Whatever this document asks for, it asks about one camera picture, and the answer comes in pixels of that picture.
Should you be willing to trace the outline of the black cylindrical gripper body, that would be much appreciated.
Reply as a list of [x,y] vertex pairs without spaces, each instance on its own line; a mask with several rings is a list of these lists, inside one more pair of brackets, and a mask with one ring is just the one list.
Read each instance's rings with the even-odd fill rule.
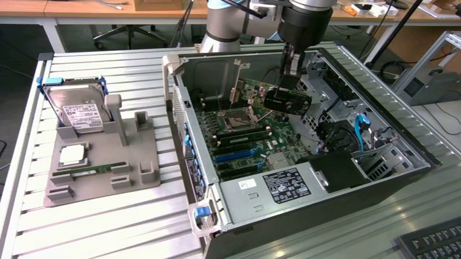
[[284,7],[278,34],[296,51],[305,51],[317,45],[325,35],[330,21],[330,8],[312,11]]

